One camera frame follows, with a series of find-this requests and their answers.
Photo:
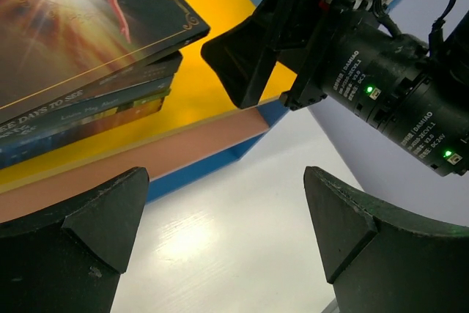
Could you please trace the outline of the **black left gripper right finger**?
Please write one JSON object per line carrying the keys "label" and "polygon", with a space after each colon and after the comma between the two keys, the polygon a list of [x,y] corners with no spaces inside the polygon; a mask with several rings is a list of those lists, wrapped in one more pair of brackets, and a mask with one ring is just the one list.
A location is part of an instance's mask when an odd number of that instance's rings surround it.
{"label": "black left gripper right finger", "polygon": [[468,228],[420,216],[305,169],[328,312],[466,312]]}

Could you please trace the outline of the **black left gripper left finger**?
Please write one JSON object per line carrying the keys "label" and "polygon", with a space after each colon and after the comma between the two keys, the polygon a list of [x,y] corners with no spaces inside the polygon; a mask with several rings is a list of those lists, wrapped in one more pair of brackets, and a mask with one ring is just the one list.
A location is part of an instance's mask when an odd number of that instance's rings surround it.
{"label": "black left gripper left finger", "polygon": [[147,200],[135,167],[1,224],[2,312],[109,312]]}

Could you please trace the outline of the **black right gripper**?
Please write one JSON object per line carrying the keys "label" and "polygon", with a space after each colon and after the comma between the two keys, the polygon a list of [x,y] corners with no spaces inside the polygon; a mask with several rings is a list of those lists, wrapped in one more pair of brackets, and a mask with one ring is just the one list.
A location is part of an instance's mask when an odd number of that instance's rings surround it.
{"label": "black right gripper", "polygon": [[468,19],[429,48],[380,31],[363,10],[330,11],[283,104],[330,97],[441,176],[468,171]]}

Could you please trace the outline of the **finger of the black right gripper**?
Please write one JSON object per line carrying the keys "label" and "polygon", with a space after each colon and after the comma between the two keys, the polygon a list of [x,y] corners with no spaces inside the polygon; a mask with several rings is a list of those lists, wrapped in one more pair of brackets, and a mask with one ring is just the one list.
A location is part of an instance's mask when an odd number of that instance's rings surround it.
{"label": "finger of the black right gripper", "polygon": [[260,101],[274,67],[282,63],[296,75],[281,94],[290,109],[318,103],[326,94],[315,78],[333,31],[327,23],[332,0],[261,0],[254,12],[201,50],[234,105]]}

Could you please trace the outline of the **Edward Tulane book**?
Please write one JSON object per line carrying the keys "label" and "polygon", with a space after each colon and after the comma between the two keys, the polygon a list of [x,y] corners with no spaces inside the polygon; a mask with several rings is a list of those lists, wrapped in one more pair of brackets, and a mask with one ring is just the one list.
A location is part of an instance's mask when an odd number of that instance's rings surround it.
{"label": "Edward Tulane book", "polygon": [[90,83],[64,98],[65,103],[72,103],[94,98],[132,86],[146,83],[176,73],[182,62],[182,54],[176,51],[166,57],[145,65],[134,65]]}

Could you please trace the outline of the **Three Days to See book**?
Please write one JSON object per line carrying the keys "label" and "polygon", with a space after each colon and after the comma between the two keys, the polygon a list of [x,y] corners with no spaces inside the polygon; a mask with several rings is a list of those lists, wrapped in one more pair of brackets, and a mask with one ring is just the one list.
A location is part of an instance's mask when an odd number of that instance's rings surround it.
{"label": "Three Days to See book", "polygon": [[185,0],[1,0],[1,124],[209,30]]}

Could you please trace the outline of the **A Tale of Two Cities book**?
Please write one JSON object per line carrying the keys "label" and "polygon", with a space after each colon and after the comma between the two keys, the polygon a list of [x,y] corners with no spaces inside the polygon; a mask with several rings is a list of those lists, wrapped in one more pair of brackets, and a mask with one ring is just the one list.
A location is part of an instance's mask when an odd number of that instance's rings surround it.
{"label": "A Tale of Two Cities book", "polygon": [[56,128],[62,124],[100,113],[153,92],[165,92],[169,88],[171,80],[171,76],[167,76],[107,95],[82,100],[57,110],[45,112],[42,115],[34,117],[32,115],[23,115],[17,118],[13,124],[8,123],[1,126],[1,143]]}

